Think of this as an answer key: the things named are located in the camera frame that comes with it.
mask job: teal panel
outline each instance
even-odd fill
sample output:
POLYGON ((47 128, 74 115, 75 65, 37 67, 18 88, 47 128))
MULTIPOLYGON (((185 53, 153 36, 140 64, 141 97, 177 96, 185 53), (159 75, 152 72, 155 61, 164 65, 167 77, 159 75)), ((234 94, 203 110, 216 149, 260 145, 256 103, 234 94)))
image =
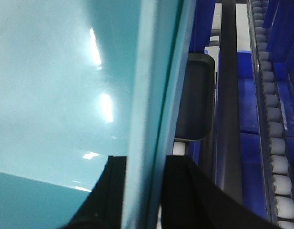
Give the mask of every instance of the teal panel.
POLYGON ((0 229, 55 229, 89 192, 0 173, 0 229))
POLYGON ((0 229, 65 223, 127 155, 140 7, 0 1, 0 229))
POLYGON ((174 89, 182 88, 194 4, 193 0, 142 1, 123 229, 155 226, 164 158, 172 150, 180 102, 181 93, 174 89), (162 132, 163 115, 171 126, 164 126, 162 132))

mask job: black plastic part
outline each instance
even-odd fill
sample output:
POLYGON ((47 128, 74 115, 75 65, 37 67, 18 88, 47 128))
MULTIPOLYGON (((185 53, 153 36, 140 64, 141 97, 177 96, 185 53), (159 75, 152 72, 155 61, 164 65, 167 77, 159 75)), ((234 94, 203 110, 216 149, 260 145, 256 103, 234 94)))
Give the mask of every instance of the black plastic part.
POLYGON ((278 229, 223 193, 188 156, 167 156, 162 229, 278 229))
POLYGON ((216 115, 215 183, 242 203, 238 53, 235 0, 223 0, 216 115))
POLYGON ((120 229, 126 168, 125 156, 110 156, 96 186, 66 229, 120 229))
POLYGON ((175 138, 197 141, 212 128, 214 60, 203 53, 188 55, 175 138))

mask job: black vertical rail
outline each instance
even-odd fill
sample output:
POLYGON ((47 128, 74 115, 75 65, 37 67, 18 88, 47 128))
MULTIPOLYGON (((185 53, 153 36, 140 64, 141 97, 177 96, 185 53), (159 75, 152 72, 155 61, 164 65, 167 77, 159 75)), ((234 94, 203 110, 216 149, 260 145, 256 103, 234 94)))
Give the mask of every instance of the black vertical rail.
POLYGON ((235 0, 223 0, 221 20, 215 182, 242 203, 235 0))

